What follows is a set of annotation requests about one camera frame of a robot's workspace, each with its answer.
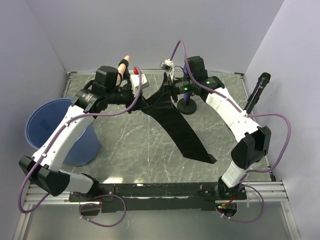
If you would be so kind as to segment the black trash bag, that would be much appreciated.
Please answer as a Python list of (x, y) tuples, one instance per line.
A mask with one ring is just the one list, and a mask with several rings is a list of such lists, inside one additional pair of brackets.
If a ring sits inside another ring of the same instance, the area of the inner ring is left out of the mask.
[(216, 159), (209, 154), (192, 127), (171, 100), (168, 77), (163, 75), (160, 88), (148, 99), (140, 99), (141, 111), (156, 120), (171, 137), (183, 157), (214, 164)]

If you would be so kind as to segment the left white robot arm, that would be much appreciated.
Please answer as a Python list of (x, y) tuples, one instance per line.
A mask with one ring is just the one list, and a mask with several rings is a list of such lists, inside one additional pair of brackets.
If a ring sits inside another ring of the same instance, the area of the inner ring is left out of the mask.
[(143, 89), (143, 77), (139, 68), (131, 76), (128, 62), (120, 62), (124, 68), (101, 66), (95, 78), (78, 91), (66, 114), (47, 141), (32, 155), (23, 156), (19, 166), (25, 174), (20, 187), (23, 190), (31, 182), (52, 196), (64, 191), (80, 192), (87, 201), (99, 195), (98, 181), (86, 174), (63, 171), (62, 165), (71, 148), (83, 132), (110, 104), (124, 105), (122, 113), (129, 112), (138, 103)]

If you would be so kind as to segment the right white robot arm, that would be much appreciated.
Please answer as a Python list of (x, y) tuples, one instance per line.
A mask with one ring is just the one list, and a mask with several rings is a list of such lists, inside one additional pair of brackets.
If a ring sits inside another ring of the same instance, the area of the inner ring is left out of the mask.
[(231, 151), (231, 163), (220, 178), (218, 193), (223, 199), (230, 199), (237, 186), (249, 170), (269, 151), (271, 130), (261, 127), (250, 119), (232, 98), (224, 83), (217, 76), (208, 76), (204, 60), (200, 56), (188, 58), (191, 72), (175, 78), (175, 66), (166, 59), (161, 68), (167, 71), (171, 96), (175, 100), (180, 94), (195, 94), (202, 98), (222, 118), (233, 133), (237, 144)]

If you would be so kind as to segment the blue plastic trash bin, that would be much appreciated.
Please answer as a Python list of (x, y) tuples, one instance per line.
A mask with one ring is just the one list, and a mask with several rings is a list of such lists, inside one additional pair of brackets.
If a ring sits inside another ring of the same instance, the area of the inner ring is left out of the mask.
[[(40, 106), (25, 125), (25, 138), (34, 149), (39, 149), (49, 139), (65, 117), (72, 99), (58, 98)], [(65, 157), (64, 164), (70, 167), (88, 165), (96, 157), (99, 140), (90, 124), (79, 136)]]

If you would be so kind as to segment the beige microphone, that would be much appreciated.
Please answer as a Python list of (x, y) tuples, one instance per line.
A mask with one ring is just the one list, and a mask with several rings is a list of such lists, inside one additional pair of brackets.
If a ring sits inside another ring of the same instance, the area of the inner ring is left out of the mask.
[(119, 63), (118, 65), (118, 77), (117, 81), (119, 82), (121, 79), (129, 79), (130, 78), (130, 73), (128, 70), (129, 67), (129, 61), (130, 61), (130, 56), (126, 55)]

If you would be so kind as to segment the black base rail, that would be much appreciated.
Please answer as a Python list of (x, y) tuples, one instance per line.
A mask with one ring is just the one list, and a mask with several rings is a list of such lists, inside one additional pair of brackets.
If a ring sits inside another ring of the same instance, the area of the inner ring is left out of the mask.
[(101, 204), (102, 213), (128, 211), (189, 210), (215, 211), (216, 204), (247, 199), (245, 190), (225, 190), (217, 182), (178, 183), (101, 183), (95, 194), (71, 193), (71, 203)]

